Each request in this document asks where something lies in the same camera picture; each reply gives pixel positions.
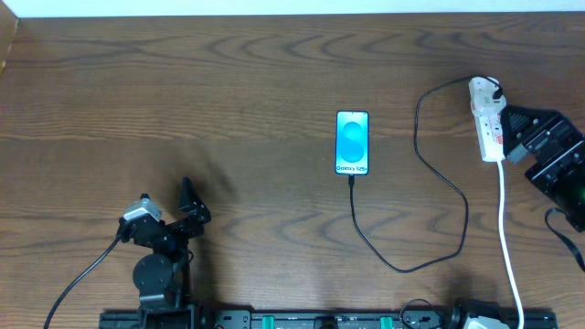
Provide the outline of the blue smartphone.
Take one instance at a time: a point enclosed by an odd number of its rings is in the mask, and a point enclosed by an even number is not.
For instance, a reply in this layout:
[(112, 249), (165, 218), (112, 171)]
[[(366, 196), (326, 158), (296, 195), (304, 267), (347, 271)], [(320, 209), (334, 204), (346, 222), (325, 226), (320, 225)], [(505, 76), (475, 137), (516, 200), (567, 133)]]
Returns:
[(339, 111), (336, 114), (335, 172), (367, 175), (369, 172), (369, 114)]

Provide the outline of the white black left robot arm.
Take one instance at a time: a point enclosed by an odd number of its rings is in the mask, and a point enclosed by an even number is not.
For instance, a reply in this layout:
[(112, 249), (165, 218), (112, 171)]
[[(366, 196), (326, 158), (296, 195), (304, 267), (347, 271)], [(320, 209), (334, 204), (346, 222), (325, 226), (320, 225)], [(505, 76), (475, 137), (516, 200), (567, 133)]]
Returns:
[(152, 251), (133, 270), (133, 283), (139, 291), (140, 328), (197, 326), (196, 306), (190, 302), (193, 253), (189, 240), (204, 233), (211, 215), (188, 177), (182, 179), (178, 209), (186, 216), (166, 224), (162, 210), (142, 194), (119, 219), (116, 237), (120, 242), (131, 241)]

